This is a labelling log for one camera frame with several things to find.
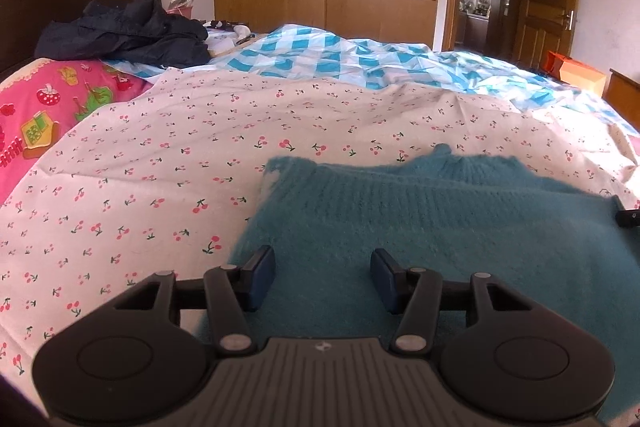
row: door handle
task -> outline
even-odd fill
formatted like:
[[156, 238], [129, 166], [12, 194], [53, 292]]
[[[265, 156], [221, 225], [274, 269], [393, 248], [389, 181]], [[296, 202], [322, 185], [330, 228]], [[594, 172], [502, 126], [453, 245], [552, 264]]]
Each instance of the door handle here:
[[574, 10], [571, 10], [569, 13], [565, 13], [562, 18], [564, 19], [564, 29], [567, 31], [574, 30]]

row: cherry print sheet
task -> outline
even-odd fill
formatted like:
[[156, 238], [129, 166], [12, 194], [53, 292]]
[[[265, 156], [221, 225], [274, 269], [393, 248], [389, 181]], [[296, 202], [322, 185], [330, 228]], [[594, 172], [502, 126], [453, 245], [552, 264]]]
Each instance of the cherry print sheet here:
[[82, 120], [0, 208], [0, 371], [39, 403], [31, 361], [52, 335], [154, 271], [188, 279], [224, 263], [276, 155], [370, 166], [444, 142], [640, 206], [610, 173], [628, 158], [610, 147], [607, 171], [563, 133], [509, 102], [418, 84], [169, 70]]

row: orange box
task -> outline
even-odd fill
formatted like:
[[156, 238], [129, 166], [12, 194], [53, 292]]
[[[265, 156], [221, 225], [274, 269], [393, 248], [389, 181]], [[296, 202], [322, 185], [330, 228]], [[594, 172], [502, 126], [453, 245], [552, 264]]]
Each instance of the orange box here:
[[598, 96], [602, 96], [607, 84], [606, 73], [552, 51], [547, 52], [546, 63], [542, 69], [561, 82], [591, 91]]

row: sweater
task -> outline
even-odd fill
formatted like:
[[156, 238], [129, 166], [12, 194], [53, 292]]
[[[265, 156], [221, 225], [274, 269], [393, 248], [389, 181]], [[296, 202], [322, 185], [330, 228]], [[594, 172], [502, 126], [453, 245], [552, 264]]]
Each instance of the sweater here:
[[[640, 229], [616, 225], [617, 198], [536, 176], [516, 158], [452, 155], [444, 144], [374, 168], [273, 158], [263, 191], [231, 258], [242, 264], [260, 245], [276, 253], [276, 279], [246, 316], [258, 341], [388, 341], [399, 317], [369, 276], [371, 252], [385, 248], [401, 266], [447, 280], [492, 273], [594, 334], [616, 363], [601, 418], [640, 401]], [[442, 312], [436, 338], [461, 328], [464, 312]]]

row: bedside table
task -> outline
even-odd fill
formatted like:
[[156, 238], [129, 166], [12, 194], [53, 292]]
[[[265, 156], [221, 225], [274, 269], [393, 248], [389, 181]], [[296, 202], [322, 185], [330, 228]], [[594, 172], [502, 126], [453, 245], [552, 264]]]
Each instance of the bedside table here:
[[611, 70], [609, 87], [603, 98], [622, 118], [640, 130], [640, 82]]

